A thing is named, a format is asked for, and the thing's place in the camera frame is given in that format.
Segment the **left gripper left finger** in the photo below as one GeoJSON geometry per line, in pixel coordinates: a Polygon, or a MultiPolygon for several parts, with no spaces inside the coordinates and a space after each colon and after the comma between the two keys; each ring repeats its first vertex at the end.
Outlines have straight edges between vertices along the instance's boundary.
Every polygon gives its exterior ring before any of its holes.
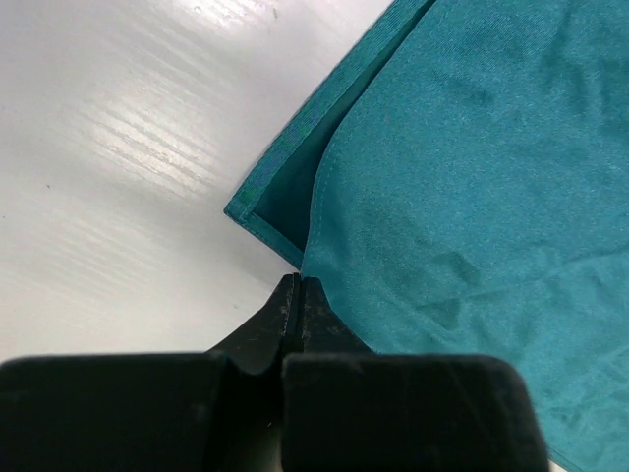
{"type": "Polygon", "coordinates": [[[226,355],[245,374],[266,372],[282,357],[284,341],[294,336],[300,291],[301,276],[284,275],[265,304],[209,352],[226,355]]]}

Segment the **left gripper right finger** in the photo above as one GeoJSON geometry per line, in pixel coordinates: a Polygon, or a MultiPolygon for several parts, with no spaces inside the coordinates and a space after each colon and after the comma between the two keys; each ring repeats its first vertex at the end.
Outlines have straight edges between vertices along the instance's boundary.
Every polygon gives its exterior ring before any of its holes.
{"type": "Polygon", "coordinates": [[[373,353],[331,309],[319,279],[304,278],[300,296],[299,333],[304,353],[373,353]]]}

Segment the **teal cloth napkin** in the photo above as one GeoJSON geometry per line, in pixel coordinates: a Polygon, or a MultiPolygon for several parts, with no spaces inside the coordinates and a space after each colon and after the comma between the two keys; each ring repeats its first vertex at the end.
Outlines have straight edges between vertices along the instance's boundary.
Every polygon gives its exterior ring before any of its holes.
{"type": "Polygon", "coordinates": [[[553,460],[628,467],[628,5],[396,1],[226,213],[382,353],[524,377],[553,460]]]}

